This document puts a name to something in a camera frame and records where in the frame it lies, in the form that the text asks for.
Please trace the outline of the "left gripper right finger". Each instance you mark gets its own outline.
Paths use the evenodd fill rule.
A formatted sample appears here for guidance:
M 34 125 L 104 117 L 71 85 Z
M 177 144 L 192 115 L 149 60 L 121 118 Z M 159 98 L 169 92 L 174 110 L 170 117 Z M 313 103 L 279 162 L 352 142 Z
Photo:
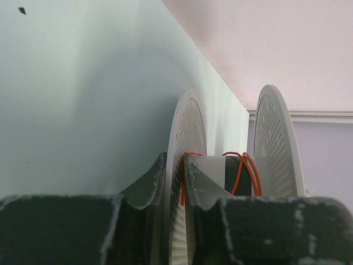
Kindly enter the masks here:
M 323 197 L 234 196 L 184 156 L 190 264 L 351 264 L 352 215 Z

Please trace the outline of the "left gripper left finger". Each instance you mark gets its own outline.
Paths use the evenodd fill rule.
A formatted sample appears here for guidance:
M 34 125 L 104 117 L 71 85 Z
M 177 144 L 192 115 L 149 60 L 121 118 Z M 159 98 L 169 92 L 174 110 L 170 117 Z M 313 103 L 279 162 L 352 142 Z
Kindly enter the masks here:
M 114 195 L 1 199 L 2 264 L 160 264 L 167 154 Z

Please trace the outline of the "light grey cable spool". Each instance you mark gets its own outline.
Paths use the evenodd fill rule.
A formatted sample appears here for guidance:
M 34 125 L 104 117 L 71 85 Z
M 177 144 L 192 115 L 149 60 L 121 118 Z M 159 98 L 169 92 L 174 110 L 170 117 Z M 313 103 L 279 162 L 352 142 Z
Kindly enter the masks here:
M 258 98 L 259 111 L 288 114 L 280 91 L 265 86 Z M 255 121 L 253 154 L 225 152 L 209 155 L 204 116 L 195 91 L 179 99 L 169 137 L 166 165 L 163 264 L 190 264 L 194 257 L 192 207 L 186 201 L 185 157 L 196 162 L 195 193 L 211 208 L 222 197 L 303 197 L 307 195 L 293 123 L 260 116 Z

